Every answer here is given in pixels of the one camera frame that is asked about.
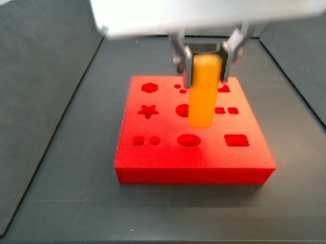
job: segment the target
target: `orange block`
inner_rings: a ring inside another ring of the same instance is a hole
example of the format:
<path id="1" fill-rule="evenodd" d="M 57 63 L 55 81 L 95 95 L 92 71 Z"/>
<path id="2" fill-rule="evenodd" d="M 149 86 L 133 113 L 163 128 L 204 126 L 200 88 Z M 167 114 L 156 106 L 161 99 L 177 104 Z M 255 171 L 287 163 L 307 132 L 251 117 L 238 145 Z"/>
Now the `orange block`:
<path id="1" fill-rule="evenodd" d="M 131 184 L 263 184 L 276 169 L 235 78 L 219 85 L 207 129 L 187 123 L 179 76 L 132 77 L 115 170 Z"/>

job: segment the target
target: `table surface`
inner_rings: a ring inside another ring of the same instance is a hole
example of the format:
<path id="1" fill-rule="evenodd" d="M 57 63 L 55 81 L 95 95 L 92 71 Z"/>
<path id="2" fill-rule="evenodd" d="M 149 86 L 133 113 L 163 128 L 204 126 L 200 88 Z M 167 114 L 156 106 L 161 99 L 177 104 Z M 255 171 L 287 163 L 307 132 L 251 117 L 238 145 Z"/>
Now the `table surface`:
<path id="1" fill-rule="evenodd" d="M 326 240 L 324 128 L 258 40 L 231 75 L 278 163 L 267 183 L 119 184 L 113 159 L 129 77 L 173 75 L 172 53 L 165 37 L 101 43 L 1 240 Z"/>

